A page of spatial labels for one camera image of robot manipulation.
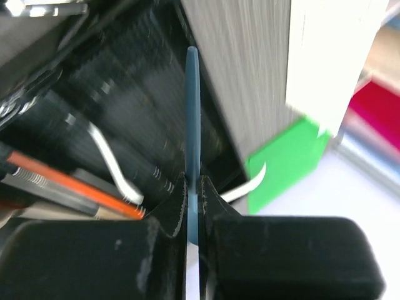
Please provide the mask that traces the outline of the blue plastic spoon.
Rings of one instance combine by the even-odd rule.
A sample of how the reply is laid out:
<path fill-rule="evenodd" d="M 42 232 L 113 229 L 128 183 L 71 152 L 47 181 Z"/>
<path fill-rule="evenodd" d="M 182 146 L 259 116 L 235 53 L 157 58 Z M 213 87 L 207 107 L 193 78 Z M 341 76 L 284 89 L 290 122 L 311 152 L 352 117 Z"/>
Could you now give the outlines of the blue plastic spoon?
<path fill-rule="evenodd" d="M 198 244 L 198 180 L 201 168 L 201 88 L 198 49 L 187 49 L 185 65 L 186 145 L 185 175 L 187 180 L 187 239 Z"/>

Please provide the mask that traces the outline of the white plastic spoon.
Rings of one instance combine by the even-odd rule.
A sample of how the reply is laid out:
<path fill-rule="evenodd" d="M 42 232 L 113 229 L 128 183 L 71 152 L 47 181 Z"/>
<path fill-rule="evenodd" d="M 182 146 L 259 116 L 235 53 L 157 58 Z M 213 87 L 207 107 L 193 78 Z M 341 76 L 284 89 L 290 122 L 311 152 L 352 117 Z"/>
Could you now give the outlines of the white plastic spoon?
<path fill-rule="evenodd" d="M 87 131 L 92 137 L 92 140 L 96 144 L 99 152 L 101 153 L 101 156 L 106 163 L 106 166 L 117 187 L 117 190 L 120 192 L 125 200 L 140 206 L 143 203 L 144 196 L 135 185 L 131 184 L 124 177 L 119 163 L 100 129 L 93 123 L 89 122 Z"/>

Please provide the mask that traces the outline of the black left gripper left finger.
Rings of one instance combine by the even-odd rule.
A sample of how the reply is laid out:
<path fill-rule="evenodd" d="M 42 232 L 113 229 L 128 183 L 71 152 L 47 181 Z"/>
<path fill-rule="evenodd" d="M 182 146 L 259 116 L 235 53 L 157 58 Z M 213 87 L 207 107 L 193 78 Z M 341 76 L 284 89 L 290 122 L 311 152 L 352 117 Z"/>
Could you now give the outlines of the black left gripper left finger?
<path fill-rule="evenodd" d="M 188 184 L 139 221 L 29 221 L 1 253 L 2 299 L 184 299 Z"/>

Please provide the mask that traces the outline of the black cutlery tray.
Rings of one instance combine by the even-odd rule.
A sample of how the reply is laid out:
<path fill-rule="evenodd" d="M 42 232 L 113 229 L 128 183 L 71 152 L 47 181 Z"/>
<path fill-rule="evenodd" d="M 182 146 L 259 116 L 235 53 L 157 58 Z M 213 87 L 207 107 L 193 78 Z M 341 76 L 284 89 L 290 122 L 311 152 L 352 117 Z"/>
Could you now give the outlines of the black cutlery tray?
<path fill-rule="evenodd" d="M 91 122 L 144 196 L 145 215 L 153 210 L 184 170 L 184 61 L 193 42 L 180 1 L 2 1 L 1 180 L 18 168 L 6 161 L 17 151 L 133 204 L 89 135 Z M 98 203 L 89 216 L 2 182 L 1 200 L 44 202 L 78 219 L 133 219 Z"/>

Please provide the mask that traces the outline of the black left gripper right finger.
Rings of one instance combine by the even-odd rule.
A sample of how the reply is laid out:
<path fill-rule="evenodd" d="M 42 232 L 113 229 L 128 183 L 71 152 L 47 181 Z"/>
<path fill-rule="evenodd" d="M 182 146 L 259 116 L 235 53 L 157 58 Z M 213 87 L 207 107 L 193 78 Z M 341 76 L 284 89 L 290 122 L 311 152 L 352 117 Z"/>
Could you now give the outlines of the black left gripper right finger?
<path fill-rule="evenodd" d="M 378 299 L 384 278 L 345 217 L 243 216 L 198 184 L 201 299 Z"/>

